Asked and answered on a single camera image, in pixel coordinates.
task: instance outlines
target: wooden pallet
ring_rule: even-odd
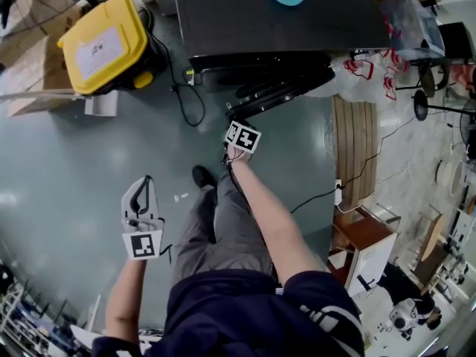
[[[334,154],[336,178],[345,186],[342,211],[358,206],[358,202],[375,190],[377,157],[377,111],[368,102],[349,103],[335,95]]]

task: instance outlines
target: green floor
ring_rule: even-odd
[[[187,58],[177,21],[159,19],[155,27],[172,48],[179,74]],[[168,245],[178,240],[196,198],[193,165],[221,173],[225,103],[234,103],[233,94],[202,91],[207,114],[191,128],[170,84],[166,70],[151,86],[121,93],[116,118],[85,116],[76,102],[54,113],[7,119],[6,105],[0,106],[0,257],[53,308],[68,298],[84,312],[98,294],[109,294],[126,258],[120,200],[131,183],[145,174],[154,178]],[[199,105],[190,93],[185,88],[183,97],[192,120]],[[333,188],[330,100],[300,97],[250,122],[263,133],[251,166],[289,209]],[[332,211],[331,195],[295,214],[322,257]],[[149,263],[141,325],[164,324],[171,272],[165,255]]]

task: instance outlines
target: navy blue t-shirt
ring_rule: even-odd
[[[94,340],[93,357],[140,356],[137,345]],[[164,337],[147,357],[363,356],[358,311],[331,274],[305,271],[274,281],[248,270],[208,271],[183,279],[170,292]]]

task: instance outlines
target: black shoe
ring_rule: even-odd
[[[205,167],[201,165],[196,165],[192,169],[192,177],[195,181],[197,187],[202,189],[206,185],[211,185],[212,187],[216,186],[216,181],[211,175],[210,172],[207,171]]]

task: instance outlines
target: yellow storage box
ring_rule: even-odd
[[[132,0],[98,5],[59,39],[58,46],[71,85],[80,94],[141,89],[167,67]]]

